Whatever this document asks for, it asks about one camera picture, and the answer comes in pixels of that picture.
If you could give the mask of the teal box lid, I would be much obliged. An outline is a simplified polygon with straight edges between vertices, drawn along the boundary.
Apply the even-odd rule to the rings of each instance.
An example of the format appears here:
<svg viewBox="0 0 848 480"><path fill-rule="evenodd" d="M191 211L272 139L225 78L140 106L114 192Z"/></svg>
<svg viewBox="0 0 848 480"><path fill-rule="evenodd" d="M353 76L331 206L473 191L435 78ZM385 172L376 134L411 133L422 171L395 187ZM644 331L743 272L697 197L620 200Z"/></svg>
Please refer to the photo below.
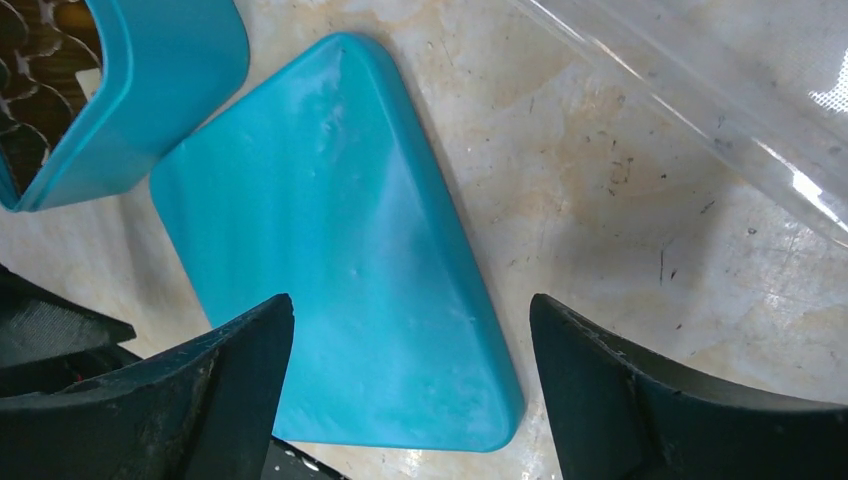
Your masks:
<svg viewBox="0 0 848 480"><path fill-rule="evenodd" d="M329 35L153 169L212 326L277 293L282 440L491 452L525 410L440 168L388 52Z"/></svg>

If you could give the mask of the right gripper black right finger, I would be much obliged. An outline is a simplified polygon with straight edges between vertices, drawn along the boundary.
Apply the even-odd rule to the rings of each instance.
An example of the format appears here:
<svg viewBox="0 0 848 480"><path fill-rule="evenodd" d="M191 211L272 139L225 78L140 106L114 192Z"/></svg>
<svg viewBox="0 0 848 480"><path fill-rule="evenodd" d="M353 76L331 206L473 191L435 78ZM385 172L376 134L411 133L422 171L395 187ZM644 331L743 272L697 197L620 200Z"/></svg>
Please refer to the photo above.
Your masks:
<svg viewBox="0 0 848 480"><path fill-rule="evenodd" d="M567 479L843 479L847 409L690 368L553 297L529 323Z"/></svg>

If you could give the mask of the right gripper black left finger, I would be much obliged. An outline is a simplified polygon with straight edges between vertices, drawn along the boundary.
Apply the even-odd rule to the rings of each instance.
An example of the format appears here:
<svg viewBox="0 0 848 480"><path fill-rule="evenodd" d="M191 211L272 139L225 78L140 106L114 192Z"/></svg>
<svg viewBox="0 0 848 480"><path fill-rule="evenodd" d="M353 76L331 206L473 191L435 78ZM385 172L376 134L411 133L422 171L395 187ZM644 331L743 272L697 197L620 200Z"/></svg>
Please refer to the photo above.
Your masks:
<svg viewBox="0 0 848 480"><path fill-rule="evenodd" d="M153 357L1 402L5 479L256 479L294 336L277 294Z"/></svg>

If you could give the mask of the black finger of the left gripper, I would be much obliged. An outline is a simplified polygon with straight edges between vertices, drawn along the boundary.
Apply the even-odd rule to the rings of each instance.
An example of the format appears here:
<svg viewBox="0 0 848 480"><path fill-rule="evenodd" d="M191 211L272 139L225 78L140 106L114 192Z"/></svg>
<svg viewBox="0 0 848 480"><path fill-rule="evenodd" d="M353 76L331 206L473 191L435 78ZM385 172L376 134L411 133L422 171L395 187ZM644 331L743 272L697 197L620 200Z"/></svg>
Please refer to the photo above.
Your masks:
<svg viewBox="0 0 848 480"><path fill-rule="evenodd" d="M1 268L1 396L53 394L137 361L125 322Z"/></svg>

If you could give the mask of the teal chocolate box with tray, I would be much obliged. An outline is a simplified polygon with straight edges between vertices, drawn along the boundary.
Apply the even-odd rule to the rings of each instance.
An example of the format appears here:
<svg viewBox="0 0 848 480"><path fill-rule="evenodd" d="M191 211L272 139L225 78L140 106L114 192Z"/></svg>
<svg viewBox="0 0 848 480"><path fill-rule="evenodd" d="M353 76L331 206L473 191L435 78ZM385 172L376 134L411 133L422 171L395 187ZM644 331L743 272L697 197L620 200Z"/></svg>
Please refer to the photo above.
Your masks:
<svg viewBox="0 0 848 480"><path fill-rule="evenodd" d="M35 212L131 190L243 84L232 1L5 1L1 203Z"/></svg>

